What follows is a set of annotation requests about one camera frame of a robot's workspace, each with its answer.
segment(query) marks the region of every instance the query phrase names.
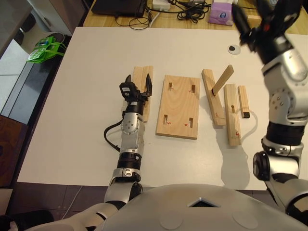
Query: floor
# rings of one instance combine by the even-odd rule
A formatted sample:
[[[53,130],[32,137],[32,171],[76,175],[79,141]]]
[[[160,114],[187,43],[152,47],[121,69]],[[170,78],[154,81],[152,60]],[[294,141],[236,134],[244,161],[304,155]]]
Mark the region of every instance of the floor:
[[[33,184],[18,182],[8,209],[8,214],[30,212],[40,209],[49,210],[55,220],[59,220],[70,206],[80,186]],[[68,218],[86,208],[102,203],[107,187],[84,186],[65,218]],[[277,208],[267,191],[240,191],[258,199],[271,207]]]
[[[21,71],[28,54],[12,40],[6,52],[0,59],[0,112],[5,105]]]

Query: purple pouch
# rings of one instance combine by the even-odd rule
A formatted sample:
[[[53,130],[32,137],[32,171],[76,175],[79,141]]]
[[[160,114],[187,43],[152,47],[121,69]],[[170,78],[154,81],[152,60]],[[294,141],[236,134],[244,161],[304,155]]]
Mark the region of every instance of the purple pouch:
[[[228,26],[233,25],[232,4],[226,2],[213,2],[208,22]]]

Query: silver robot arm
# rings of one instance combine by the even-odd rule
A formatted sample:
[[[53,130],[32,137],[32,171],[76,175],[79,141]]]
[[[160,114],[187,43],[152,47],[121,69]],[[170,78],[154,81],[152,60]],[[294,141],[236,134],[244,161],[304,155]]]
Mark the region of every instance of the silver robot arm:
[[[301,1],[279,0],[275,9],[258,1],[262,22],[250,28],[243,11],[232,6],[241,44],[257,52],[269,91],[269,125],[263,151],[255,154],[254,175],[263,180],[280,210],[308,224],[308,181],[298,179],[301,142],[308,121],[308,68],[285,37],[299,16]]]
[[[139,181],[144,148],[143,109],[145,102],[152,95],[151,78],[147,75],[146,91],[143,93],[131,82],[130,75],[120,84],[120,90],[128,105],[123,112],[124,118],[121,123],[122,143],[119,161],[104,199],[105,203],[113,204],[118,209],[142,193]]]

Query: black cable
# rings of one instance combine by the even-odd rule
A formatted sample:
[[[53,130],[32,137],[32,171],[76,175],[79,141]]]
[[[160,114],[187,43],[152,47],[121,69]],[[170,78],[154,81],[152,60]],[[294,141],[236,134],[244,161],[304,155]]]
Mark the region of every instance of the black cable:
[[[183,9],[182,11],[173,12],[173,11],[160,11],[148,7],[148,10],[161,13],[175,13],[177,14],[178,20],[191,20],[193,23],[197,23],[198,20],[204,19],[205,13],[207,13],[209,11],[209,8],[211,7],[211,4],[207,4],[206,1],[198,3],[193,6],[190,6],[188,2],[180,2],[177,0],[168,0],[168,2],[173,5],[176,5],[176,3],[181,4],[184,7],[186,7],[186,9],[180,7],[181,9]]]
[[[122,120],[123,120],[123,119],[121,119],[121,121],[117,122],[116,124],[113,124],[113,125],[107,127],[107,128],[105,129],[105,131],[104,131],[104,138],[105,138],[105,140],[107,141],[108,144],[111,145],[111,147],[113,147],[114,149],[116,149],[118,152],[120,151],[120,148],[119,148],[117,145],[114,145],[113,143],[111,143],[111,142],[107,139],[106,135],[107,135],[107,132],[108,132],[110,129],[113,129],[113,128],[119,126],[119,125],[122,123]]]
[[[136,17],[136,18],[133,18],[131,19],[127,25],[122,25],[120,24],[117,19],[118,17],[116,16],[115,17],[115,22],[116,24],[118,24],[119,26],[129,26],[131,29],[133,30],[144,30],[146,28],[148,28],[151,24],[151,21],[153,20],[153,16],[151,14],[151,12],[147,9],[147,12],[148,12],[148,17]],[[145,25],[145,27],[133,27],[133,26],[137,26],[137,25]]]
[[[240,6],[240,7],[244,9],[249,9],[249,10],[257,10],[257,8],[252,8],[252,7],[245,7],[245,6]]]

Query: white table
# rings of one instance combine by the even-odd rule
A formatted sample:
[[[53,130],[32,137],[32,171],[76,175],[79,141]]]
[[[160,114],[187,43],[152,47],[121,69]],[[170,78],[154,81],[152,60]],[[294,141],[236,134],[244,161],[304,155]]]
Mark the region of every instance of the white table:
[[[108,185],[118,153],[103,139],[104,129],[121,119],[119,84],[134,66],[154,66],[150,119],[144,135],[141,165],[144,186],[206,183],[233,189],[262,190],[253,175],[252,161],[261,151],[268,124],[268,93],[256,54],[238,44],[235,31],[125,28],[77,28],[38,121],[19,179],[21,182]],[[289,35],[308,63],[308,36]],[[212,69],[217,79],[228,64],[234,68],[228,83],[246,85],[248,120],[240,118],[243,145],[228,146],[226,128],[214,128],[201,81],[197,140],[155,135],[164,75],[200,77]],[[220,93],[223,102],[223,91]],[[120,144],[120,131],[109,139]],[[308,146],[307,134],[303,142]],[[308,179],[307,149],[301,178]]]

